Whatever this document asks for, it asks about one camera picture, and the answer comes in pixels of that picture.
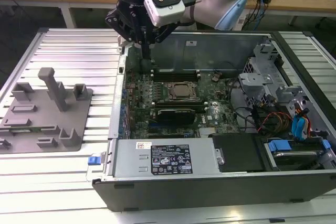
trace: power cable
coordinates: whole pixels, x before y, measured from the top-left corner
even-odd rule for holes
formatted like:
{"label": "power cable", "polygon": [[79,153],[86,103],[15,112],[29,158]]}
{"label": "power cable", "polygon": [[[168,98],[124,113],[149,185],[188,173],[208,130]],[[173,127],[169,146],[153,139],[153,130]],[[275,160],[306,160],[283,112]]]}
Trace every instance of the power cable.
{"label": "power cable", "polygon": [[34,25],[37,26],[37,28],[39,28],[39,24],[22,8],[22,6],[19,5],[18,2],[16,2],[16,0],[12,0],[16,5],[17,7],[19,7],[26,15],[27,17],[29,17],[29,19],[34,23]]}

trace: warning label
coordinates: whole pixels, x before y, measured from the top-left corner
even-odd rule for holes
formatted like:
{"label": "warning label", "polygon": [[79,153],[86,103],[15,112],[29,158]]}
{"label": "warning label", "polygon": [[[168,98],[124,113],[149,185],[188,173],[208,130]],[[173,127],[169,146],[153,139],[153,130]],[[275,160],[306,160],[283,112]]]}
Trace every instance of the warning label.
{"label": "warning label", "polygon": [[152,145],[152,174],[190,174],[193,173],[189,145]]}

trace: electronic device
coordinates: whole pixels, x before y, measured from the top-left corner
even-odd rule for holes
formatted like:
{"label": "electronic device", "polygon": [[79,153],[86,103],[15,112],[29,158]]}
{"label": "electronic device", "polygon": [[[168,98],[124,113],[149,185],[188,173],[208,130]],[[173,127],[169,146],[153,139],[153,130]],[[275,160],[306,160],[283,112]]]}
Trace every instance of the electronic device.
{"label": "electronic device", "polygon": [[140,49],[121,45],[110,142],[90,157],[110,210],[303,202],[336,188],[336,110],[280,33],[177,31],[151,55],[142,73]]}
{"label": "electronic device", "polygon": [[[247,0],[118,0],[116,9],[107,15],[106,22],[126,41],[135,42],[141,48],[143,59],[150,60],[150,45],[161,43],[181,23],[198,21],[219,30],[231,29],[246,2]],[[211,14],[211,17],[204,16],[204,12]]]}

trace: aluminum extrusion table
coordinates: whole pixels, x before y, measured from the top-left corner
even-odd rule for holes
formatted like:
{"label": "aluminum extrusion table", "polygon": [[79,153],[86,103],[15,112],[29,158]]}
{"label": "aluminum extrusion table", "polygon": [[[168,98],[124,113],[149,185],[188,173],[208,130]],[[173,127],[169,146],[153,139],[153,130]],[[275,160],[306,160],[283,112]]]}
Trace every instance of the aluminum extrusion table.
{"label": "aluminum extrusion table", "polygon": [[[281,33],[303,65],[336,105],[333,58],[303,33]],[[117,33],[107,29],[50,29],[38,33],[0,91],[0,118],[13,97],[16,81],[45,88],[36,74],[56,70],[64,85],[86,83],[93,89],[84,143],[78,152],[0,155],[1,223],[335,223],[336,190],[310,202],[212,208],[110,212],[92,188],[88,157],[107,149],[108,126],[119,61]],[[295,77],[285,68],[293,83]],[[95,175],[102,172],[94,167]]]}

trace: robotic arm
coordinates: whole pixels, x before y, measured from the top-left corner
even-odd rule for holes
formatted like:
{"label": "robotic arm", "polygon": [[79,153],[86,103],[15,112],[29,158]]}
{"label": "robotic arm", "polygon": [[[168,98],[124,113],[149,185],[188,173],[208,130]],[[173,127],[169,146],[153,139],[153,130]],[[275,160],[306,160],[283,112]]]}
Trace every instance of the robotic arm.
{"label": "robotic arm", "polygon": [[[238,12],[235,11],[237,19],[245,3],[243,1]],[[217,22],[216,27],[214,22],[227,16],[228,10],[232,11],[235,5],[237,0],[201,0],[197,4],[196,0],[118,0],[106,22],[125,40],[138,44],[144,59],[150,59],[150,44],[162,42],[180,25],[181,19],[221,29],[223,26],[218,26]]]}

